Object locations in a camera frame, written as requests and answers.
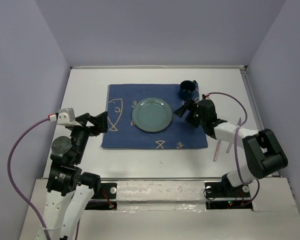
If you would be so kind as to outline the dark blue mug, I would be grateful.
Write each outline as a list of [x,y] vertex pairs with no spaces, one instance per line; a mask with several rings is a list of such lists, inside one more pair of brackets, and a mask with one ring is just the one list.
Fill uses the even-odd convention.
[[190,100],[196,91],[196,80],[184,80],[179,85],[178,96],[183,101]]

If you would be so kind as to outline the blue cloth placemat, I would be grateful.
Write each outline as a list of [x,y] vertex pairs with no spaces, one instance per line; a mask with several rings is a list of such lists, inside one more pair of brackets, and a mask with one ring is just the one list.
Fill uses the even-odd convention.
[[208,141],[201,127],[195,128],[177,116],[160,132],[146,132],[133,119],[134,107],[147,98],[159,98],[172,111],[184,101],[178,96],[179,84],[110,84],[107,93],[108,131],[103,135],[105,149],[206,149]]

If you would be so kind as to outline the teal plate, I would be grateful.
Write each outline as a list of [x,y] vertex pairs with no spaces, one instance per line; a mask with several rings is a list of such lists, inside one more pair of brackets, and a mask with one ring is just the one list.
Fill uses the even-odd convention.
[[171,124],[173,111],[166,101],[150,97],[139,101],[135,105],[131,118],[140,130],[148,133],[158,133]]

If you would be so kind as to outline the fork with pink handle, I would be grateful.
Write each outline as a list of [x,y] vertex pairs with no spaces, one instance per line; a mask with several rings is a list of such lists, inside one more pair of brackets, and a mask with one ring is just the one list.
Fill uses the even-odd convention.
[[219,155],[219,151],[220,151],[220,146],[221,146],[221,140],[218,140],[216,148],[215,148],[215,152],[214,152],[214,157],[213,157],[213,161],[216,162],[218,160],[218,155]]

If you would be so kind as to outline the knife with pink handle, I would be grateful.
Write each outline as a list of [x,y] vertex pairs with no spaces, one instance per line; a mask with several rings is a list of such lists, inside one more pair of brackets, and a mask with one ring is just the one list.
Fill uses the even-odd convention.
[[232,144],[230,143],[227,147],[226,153],[228,154],[231,151],[232,148]]

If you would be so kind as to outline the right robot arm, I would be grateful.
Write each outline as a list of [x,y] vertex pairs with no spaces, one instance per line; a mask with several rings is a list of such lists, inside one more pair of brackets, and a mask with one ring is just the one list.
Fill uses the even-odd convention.
[[185,121],[191,126],[202,127],[207,136],[228,142],[234,148],[242,148],[244,151],[244,165],[240,165],[236,158],[236,169],[224,174],[220,182],[204,190],[208,201],[230,197],[252,181],[259,181],[288,166],[288,158],[272,130],[245,129],[220,119],[210,99],[199,102],[190,99],[174,114],[179,118],[186,114]]

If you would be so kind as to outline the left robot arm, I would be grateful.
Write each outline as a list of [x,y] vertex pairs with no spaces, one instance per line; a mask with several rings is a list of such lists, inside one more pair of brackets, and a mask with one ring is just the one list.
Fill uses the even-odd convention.
[[70,130],[70,136],[57,137],[51,144],[51,166],[38,240],[71,240],[89,200],[100,194],[101,177],[83,172],[81,163],[88,139],[108,131],[108,112],[75,116],[72,108],[49,116],[51,122]]

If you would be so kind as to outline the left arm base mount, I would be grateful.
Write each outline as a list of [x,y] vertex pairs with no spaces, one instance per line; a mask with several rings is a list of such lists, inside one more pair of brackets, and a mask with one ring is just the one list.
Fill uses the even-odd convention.
[[117,209],[116,182],[102,182],[99,192],[88,201],[85,210],[112,211]]

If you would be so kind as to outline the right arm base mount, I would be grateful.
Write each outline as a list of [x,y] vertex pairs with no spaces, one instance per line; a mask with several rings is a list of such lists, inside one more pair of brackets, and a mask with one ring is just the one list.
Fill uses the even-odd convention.
[[203,196],[206,199],[207,210],[252,210],[252,196],[249,187],[240,185],[231,190],[222,188],[221,182],[208,181],[204,183]]

